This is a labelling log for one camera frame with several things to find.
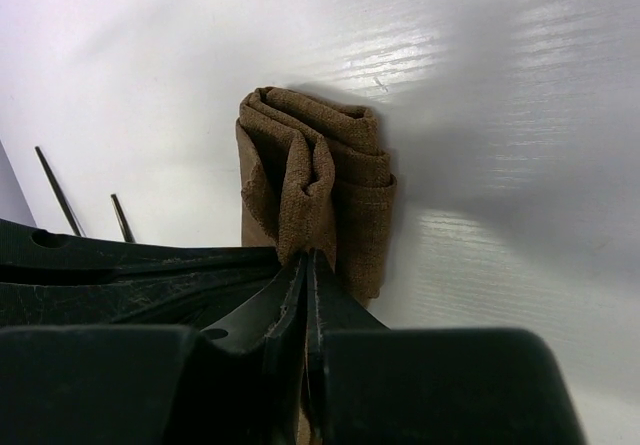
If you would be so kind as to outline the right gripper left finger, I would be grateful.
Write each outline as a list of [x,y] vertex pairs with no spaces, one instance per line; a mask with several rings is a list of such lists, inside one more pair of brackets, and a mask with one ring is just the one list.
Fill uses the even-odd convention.
[[1,334],[5,444],[292,444],[303,363],[298,256],[204,328],[12,327]]

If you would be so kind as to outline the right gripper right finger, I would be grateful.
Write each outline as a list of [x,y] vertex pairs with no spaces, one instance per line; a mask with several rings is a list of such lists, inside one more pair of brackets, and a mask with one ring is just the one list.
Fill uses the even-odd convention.
[[556,359],[517,328],[393,330],[308,257],[306,407],[324,444],[581,444]]

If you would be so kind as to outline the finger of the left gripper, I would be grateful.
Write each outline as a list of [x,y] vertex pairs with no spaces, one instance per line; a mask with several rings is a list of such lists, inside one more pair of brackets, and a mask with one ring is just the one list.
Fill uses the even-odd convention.
[[54,234],[1,221],[3,280],[126,280],[199,271],[280,268],[268,247],[175,248]]
[[256,294],[278,266],[222,269],[114,284],[1,285],[1,326],[206,326]]

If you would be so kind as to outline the black spoon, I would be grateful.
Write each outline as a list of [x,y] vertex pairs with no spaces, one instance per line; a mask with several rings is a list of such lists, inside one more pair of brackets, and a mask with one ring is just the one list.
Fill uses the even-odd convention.
[[66,195],[64,194],[64,191],[59,183],[59,181],[57,180],[54,171],[52,170],[49,162],[47,161],[42,149],[40,146],[35,146],[34,147],[35,153],[38,157],[38,160],[43,168],[43,171],[45,173],[45,176],[49,182],[49,185],[52,189],[52,192],[56,198],[56,201],[58,203],[58,205],[60,206],[62,213],[65,217],[65,219],[67,220],[73,234],[75,236],[79,236],[79,237],[84,237],[85,233],[84,230],[82,229],[81,225],[79,224],[74,211],[72,210],[69,201],[66,198]]

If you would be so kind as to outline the brown cloth napkin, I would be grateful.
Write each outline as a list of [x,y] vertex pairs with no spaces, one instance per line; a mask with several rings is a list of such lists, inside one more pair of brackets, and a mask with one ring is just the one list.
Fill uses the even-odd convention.
[[397,180],[378,120],[364,106],[258,88],[235,125],[245,246],[272,246],[281,263],[322,251],[362,305],[379,295]]

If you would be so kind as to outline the black fork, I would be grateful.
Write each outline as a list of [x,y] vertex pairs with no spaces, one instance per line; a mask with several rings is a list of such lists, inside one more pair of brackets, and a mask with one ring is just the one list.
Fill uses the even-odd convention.
[[129,222],[126,218],[126,215],[124,213],[124,210],[121,206],[121,203],[117,197],[116,194],[111,194],[110,195],[111,198],[111,202],[114,208],[114,212],[118,221],[118,225],[120,227],[120,231],[123,237],[123,240],[126,243],[135,243],[136,240],[134,238],[133,232],[131,230],[131,227],[129,225]]

